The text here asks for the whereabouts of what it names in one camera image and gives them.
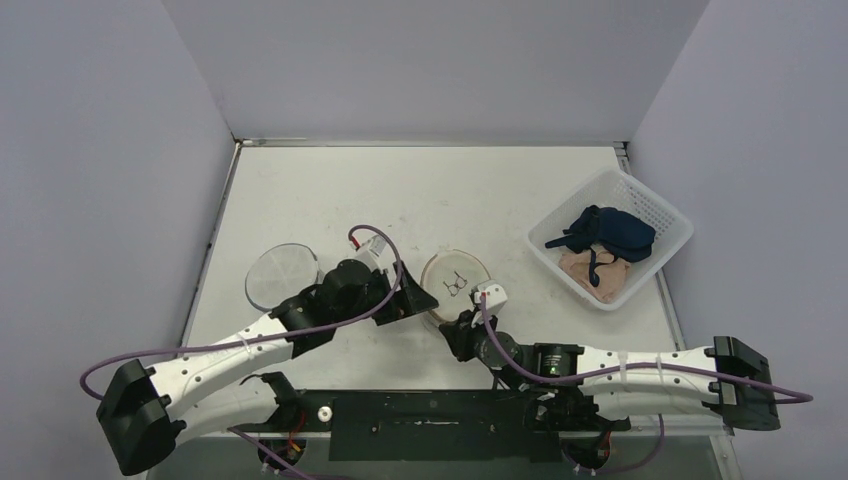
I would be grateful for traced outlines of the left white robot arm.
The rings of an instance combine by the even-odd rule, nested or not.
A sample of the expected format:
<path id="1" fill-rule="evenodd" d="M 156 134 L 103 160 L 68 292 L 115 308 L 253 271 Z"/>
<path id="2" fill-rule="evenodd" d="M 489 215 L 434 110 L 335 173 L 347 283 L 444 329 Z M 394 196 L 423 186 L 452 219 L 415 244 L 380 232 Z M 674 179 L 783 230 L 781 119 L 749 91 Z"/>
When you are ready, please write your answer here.
<path id="1" fill-rule="evenodd" d="M 96 416 L 119 470 L 142 473 L 195 437 L 243 424 L 282 431 L 297 420 L 295 392 L 283 375 L 264 368 L 292 360 L 333 339 L 347 320 L 385 325 L 438 307 L 406 271 L 346 259 L 322 282 L 283 300 L 270 312 L 213 345 L 173 360 L 118 367 Z"/>

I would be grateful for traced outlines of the white plastic basket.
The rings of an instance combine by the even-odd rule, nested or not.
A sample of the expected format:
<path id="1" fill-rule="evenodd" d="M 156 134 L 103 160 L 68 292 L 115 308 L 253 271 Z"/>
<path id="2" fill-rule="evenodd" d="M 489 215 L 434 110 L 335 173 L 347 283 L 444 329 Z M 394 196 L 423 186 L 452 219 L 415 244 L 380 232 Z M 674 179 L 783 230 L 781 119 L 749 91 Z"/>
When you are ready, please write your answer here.
<path id="1" fill-rule="evenodd" d="M 692 237 L 677 208 L 633 176 L 604 168 L 526 234 L 533 254 L 592 307 L 613 311 Z"/>

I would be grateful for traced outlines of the blue-trim mesh laundry bag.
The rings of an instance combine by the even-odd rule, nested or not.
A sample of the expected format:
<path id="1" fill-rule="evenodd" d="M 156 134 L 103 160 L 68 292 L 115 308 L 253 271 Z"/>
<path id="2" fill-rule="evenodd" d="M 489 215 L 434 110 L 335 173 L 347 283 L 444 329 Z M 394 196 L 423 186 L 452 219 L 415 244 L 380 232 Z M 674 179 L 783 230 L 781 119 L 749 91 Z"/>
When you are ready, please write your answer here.
<path id="1" fill-rule="evenodd" d="M 268 312 L 316 284 L 322 277 L 318 258 L 301 243 L 283 243 L 259 256 L 248 269 L 244 290 L 248 302 Z"/>

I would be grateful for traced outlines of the beige bra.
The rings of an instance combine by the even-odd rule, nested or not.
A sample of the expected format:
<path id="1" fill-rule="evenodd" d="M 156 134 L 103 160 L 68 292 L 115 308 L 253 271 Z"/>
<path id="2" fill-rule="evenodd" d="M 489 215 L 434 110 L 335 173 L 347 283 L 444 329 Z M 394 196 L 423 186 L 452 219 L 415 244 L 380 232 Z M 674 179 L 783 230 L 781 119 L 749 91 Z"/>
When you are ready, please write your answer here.
<path id="1" fill-rule="evenodd" d="M 597 247 L 580 253 L 567 251 L 558 266 L 596 300 L 609 304 L 623 289 L 631 263 Z"/>

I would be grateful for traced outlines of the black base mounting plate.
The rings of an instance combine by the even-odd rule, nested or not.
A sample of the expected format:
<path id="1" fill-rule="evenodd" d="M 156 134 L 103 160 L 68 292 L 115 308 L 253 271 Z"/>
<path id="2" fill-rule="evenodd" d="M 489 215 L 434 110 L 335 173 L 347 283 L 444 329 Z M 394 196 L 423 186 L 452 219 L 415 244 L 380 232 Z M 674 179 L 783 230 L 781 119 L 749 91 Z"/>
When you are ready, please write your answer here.
<path id="1" fill-rule="evenodd" d="M 561 459 L 560 437 L 593 444 L 629 420 L 606 420 L 587 400 L 516 390 L 306 390 L 264 423 L 262 434 L 326 434 L 332 461 Z"/>

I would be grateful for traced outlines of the navy blue bra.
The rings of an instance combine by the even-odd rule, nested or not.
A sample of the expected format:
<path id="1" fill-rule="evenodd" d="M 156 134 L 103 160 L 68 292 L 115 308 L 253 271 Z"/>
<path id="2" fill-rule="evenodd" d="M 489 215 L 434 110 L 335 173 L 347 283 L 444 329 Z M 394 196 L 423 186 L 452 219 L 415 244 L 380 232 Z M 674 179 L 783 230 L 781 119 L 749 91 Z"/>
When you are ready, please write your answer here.
<path id="1" fill-rule="evenodd" d="M 563 235 L 547 241 L 546 249 L 565 247 L 580 253 L 597 244 L 628 262 L 647 259 L 656 230 L 636 216 L 613 207 L 586 207 Z"/>

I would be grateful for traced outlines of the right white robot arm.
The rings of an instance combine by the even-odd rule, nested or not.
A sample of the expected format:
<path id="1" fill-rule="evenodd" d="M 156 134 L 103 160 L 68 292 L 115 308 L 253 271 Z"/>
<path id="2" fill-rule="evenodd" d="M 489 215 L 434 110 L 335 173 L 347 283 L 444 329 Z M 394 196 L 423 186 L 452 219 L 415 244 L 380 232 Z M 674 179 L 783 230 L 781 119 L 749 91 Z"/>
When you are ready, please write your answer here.
<path id="1" fill-rule="evenodd" d="M 712 416 L 733 429 L 781 423 L 765 356 L 735 337 L 685 351 L 611 351 L 576 344 L 522 345 L 467 310 L 439 326 L 454 357 L 478 360 L 509 388 L 537 391 L 538 426 L 565 431 L 633 416 Z"/>

